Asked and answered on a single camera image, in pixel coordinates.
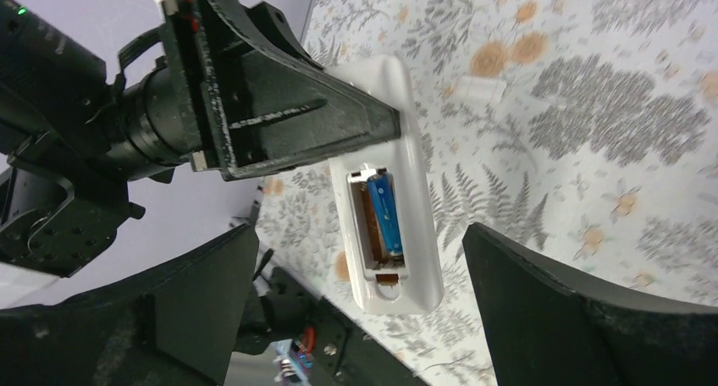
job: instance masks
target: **bolt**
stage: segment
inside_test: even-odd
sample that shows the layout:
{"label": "bolt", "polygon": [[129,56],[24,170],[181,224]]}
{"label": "bolt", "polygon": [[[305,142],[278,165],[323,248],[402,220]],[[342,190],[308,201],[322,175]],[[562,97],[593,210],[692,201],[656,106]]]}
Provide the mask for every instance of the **bolt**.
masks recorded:
{"label": "bolt", "polygon": [[329,356],[336,355],[336,346],[334,344],[329,344],[324,347],[324,354]]}

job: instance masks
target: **battery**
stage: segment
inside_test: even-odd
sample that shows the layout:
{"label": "battery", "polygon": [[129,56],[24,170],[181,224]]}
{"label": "battery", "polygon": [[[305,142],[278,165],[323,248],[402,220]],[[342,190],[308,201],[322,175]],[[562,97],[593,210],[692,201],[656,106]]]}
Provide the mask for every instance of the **battery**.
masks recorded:
{"label": "battery", "polygon": [[379,230],[389,257],[404,255],[399,232],[399,219],[396,215],[394,188],[389,174],[375,174],[367,179],[367,189],[372,206],[377,213]]}

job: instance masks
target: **tablecloth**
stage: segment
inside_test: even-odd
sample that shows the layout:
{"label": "tablecloth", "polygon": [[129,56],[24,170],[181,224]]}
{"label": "tablecloth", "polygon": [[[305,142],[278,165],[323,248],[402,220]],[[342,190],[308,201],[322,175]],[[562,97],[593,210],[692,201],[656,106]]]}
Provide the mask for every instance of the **tablecloth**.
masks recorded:
{"label": "tablecloth", "polygon": [[[270,179],[260,235],[418,376],[495,384],[461,237],[472,221],[600,278],[718,304],[718,0],[316,0],[326,66],[403,58],[445,282],[427,316],[351,297],[326,164]],[[504,80],[468,105],[457,78]]]}

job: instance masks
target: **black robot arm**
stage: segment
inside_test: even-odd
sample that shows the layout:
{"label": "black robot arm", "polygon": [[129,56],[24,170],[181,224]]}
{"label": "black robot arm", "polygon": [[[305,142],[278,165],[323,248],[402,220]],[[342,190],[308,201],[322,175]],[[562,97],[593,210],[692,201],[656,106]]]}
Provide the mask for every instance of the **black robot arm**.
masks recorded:
{"label": "black robot arm", "polygon": [[[127,182],[175,167],[276,174],[400,135],[398,113],[312,61],[267,3],[164,0],[120,73],[14,0],[0,3],[0,262],[69,276],[141,218]],[[124,69],[161,43],[136,85]]]}

